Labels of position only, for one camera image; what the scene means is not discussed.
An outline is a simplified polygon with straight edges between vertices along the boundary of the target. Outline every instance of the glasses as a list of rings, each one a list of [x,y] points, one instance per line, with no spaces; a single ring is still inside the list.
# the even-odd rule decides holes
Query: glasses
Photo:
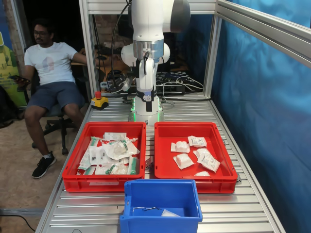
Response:
[[[38,31],[35,31],[35,35],[46,36],[47,34],[48,34],[47,32],[38,32]]]

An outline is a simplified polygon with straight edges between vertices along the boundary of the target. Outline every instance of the red plastic crate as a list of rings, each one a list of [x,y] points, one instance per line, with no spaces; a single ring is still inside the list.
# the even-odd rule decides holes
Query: red plastic crate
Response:
[[[193,153],[196,147],[190,147],[188,156],[195,163],[180,170],[173,157],[182,154],[171,152],[171,143],[188,142],[188,136],[204,137],[207,149],[220,162],[215,172],[198,163]],[[207,171],[210,176],[195,176]],[[231,162],[223,140],[214,123],[169,123],[155,124],[155,176],[160,179],[193,179],[196,181],[198,193],[233,193],[238,174]]]
[[[91,136],[103,137],[105,132],[127,133],[127,137],[138,138],[134,145],[140,153],[137,175],[77,175],[80,161],[91,141]],[[124,192],[124,183],[143,179],[145,176],[146,124],[142,122],[91,122],[87,123],[63,172],[68,192]]]

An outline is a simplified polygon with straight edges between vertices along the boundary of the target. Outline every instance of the smartphone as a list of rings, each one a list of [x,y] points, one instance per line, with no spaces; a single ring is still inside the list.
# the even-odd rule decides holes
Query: smartphone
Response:
[[[22,78],[18,75],[9,76],[9,79],[13,79],[14,81],[22,81],[24,83],[30,83],[30,80]]]

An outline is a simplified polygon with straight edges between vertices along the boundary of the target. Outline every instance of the man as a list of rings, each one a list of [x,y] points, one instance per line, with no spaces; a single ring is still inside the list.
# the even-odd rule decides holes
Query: man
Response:
[[[36,20],[34,34],[37,45],[31,46],[25,53],[24,77],[31,80],[36,69],[40,86],[28,103],[25,121],[30,137],[43,156],[32,175],[38,179],[56,162],[45,142],[40,119],[58,102],[77,128],[82,124],[84,116],[79,105],[83,97],[75,84],[70,63],[73,60],[86,64],[86,56],[66,43],[53,42],[54,27],[47,19]]]

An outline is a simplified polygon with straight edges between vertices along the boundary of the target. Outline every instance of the black backpack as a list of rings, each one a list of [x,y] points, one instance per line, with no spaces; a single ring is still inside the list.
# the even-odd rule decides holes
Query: black backpack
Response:
[[[0,86],[0,129],[11,125],[14,122],[13,119],[19,119],[18,114],[19,109]]]

